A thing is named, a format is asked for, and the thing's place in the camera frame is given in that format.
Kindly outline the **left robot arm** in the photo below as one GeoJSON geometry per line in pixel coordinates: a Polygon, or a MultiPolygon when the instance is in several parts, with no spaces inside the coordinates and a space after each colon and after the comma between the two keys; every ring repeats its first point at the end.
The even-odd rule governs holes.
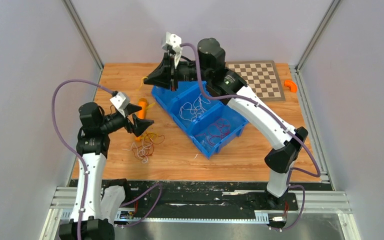
{"type": "Polygon", "coordinates": [[[132,203],[133,193],[127,190],[125,178],[102,186],[109,135],[126,129],[139,137],[154,121],[136,114],[129,119],[118,111],[106,115],[95,102],[83,104],[78,111],[81,128],[74,151],[79,160],[77,192],[68,223],[60,226],[58,236],[62,240],[113,240],[118,209],[132,203]]]}

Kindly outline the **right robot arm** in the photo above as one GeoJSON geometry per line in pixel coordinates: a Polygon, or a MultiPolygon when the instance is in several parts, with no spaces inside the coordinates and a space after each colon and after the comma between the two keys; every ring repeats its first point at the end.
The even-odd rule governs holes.
{"type": "Polygon", "coordinates": [[[176,91],[179,82],[197,81],[204,97],[222,102],[259,130],[272,146],[264,158],[270,168],[265,201],[272,209],[281,207],[308,131],[290,125],[261,101],[248,83],[226,66],[226,52],[215,38],[203,38],[197,46],[167,40],[163,49],[162,61],[144,84],[176,91]]]}

